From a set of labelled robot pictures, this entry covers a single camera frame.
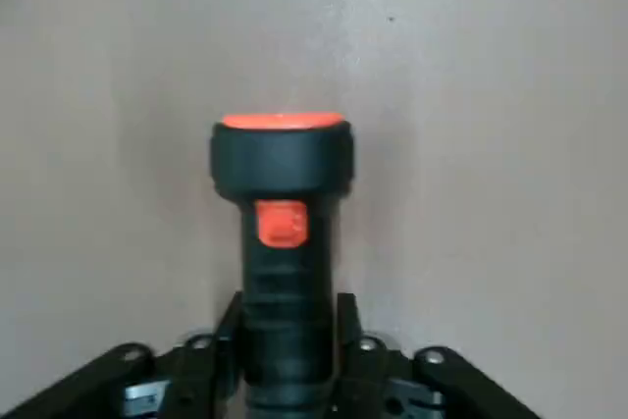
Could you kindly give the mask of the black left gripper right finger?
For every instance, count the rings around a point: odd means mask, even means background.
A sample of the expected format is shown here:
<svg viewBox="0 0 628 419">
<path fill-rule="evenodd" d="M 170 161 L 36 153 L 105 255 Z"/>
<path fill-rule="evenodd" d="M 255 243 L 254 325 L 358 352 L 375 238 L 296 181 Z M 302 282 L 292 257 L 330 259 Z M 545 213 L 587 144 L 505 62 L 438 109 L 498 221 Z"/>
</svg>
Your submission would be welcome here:
<svg viewBox="0 0 628 419">
<path fill-rule="evenodd" d="M 495 418 L 538 415 L 456 351 L 428 346 L 411 357 L 362 330 L 356 297 L 337 296 L 339 373 L 335 418 Z"/>
</svg>

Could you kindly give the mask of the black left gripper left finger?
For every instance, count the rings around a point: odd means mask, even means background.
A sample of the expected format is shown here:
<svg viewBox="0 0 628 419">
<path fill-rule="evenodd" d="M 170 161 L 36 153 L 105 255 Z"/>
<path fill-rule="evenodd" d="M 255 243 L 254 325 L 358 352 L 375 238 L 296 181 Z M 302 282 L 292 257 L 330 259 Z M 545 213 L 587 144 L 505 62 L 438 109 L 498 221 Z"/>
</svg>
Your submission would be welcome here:
<svg viewBox="0 0 628 419">
<path fill-rule="evenodd" d="M 235 394 L 242 294 L 213 333 L 163 354 L 117 345 L 5 413 L 5 418 L 223 418 Z"/>
</svg>

